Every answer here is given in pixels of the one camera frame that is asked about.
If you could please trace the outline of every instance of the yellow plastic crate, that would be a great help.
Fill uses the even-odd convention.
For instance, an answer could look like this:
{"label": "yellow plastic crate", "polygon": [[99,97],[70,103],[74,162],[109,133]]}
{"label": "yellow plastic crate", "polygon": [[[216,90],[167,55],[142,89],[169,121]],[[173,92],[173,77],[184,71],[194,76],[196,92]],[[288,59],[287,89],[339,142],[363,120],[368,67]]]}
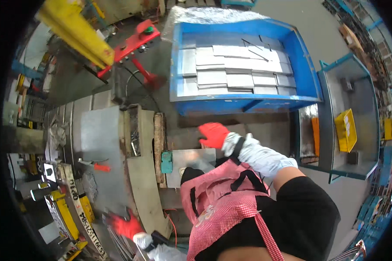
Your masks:
{"label": "yellow plastic crate", "polygon": [[335,119],[340,151],[350,152],[357,142],[356,126],[351,109],[341,112]]}

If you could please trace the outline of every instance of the yellow metal arm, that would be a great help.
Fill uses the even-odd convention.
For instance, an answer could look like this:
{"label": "yellow metal arm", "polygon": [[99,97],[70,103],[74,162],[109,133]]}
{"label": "yellow metal arm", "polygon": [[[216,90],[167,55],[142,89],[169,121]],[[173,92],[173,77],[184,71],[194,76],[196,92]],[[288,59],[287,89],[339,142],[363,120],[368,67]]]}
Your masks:
{"label": "yellow metal arm", "polygon": [[78,10],[78,6],[69,4],[67,0],[46,0],[38,16],[55,34],[95,65],[102,69],[112,65],[115,51],[97,35]]}

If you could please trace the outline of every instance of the red handle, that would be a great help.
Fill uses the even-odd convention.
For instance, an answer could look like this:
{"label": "red handle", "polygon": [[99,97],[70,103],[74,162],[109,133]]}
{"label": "red handle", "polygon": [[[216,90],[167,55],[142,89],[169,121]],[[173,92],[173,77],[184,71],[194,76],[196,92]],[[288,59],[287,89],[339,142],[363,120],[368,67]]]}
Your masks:
{"label": "red handle", "polygon": [[99,165],[97,163],[94,164],[94,169],[95,170],[101,170],[101,171],[104,171],[104,172],[110,172],[110,167],[109,166]]}

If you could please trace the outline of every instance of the stacked metal sheets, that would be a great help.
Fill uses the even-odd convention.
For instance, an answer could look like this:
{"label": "stacked metal sheets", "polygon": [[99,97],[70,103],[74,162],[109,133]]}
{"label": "stacked metal sheets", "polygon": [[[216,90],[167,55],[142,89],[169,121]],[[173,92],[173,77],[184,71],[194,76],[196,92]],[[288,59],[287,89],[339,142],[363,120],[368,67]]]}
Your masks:
{"label": "stacked metal sheets", "polygon": [[291,61],[277,39],[237,33],[183,34],[178,96],[296,95]]}

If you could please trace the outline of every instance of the orange cable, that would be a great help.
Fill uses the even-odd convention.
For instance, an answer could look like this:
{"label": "orange cable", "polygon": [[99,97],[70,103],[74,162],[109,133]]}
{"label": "orange cable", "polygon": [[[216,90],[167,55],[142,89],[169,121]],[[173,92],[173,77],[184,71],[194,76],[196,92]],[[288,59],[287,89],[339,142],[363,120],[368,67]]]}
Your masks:
{"label": "orange cable", "polygon": [[168,215],[168,214],[166,213],[166,210],[175,210],[175,211],[177,211],[177,209],[175,209],[175,208],[168,208],[168,209],[165,209],[165,210],[164,210],[164,213],[167,215],[168,219],[169,219],[170,222],[172,223],[172,227],[174,228],[174,234],[175,234],[175,236],[176,236],[176,248],[177,248],[177,230],[176,230],[176,226],[174,225],[173,221],[171,220],[170,215]]}

